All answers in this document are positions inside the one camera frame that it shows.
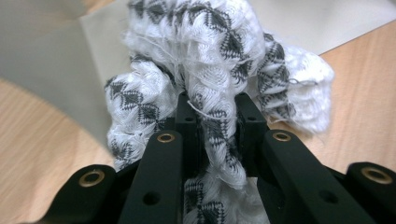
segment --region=black mechanical frame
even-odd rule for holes
[[[370,162],[345,175],[323,166],[293,133],[269,130],[249,96],[235,97],[241,161],[271,223],[396,223],[396,174]],[[151,136],[143,158],[116,173],[74,173],[37,223],[182,223],[183,184],[208,163],[199,120],[178,98],[177,114]]]

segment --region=black and white fabric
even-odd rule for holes
[[[268,119],[321,132],[329,123],[332,69],[265,34],[244,0],[133,0],[129,9],[124,40],[133,72],[105,87],[116,168],[141,158],[149,137],[173,116],[177,94],[187,91],[210,164],[185,184],[184,223],[265,223],[255,179],[238,160],[233,98],[246,91]]]

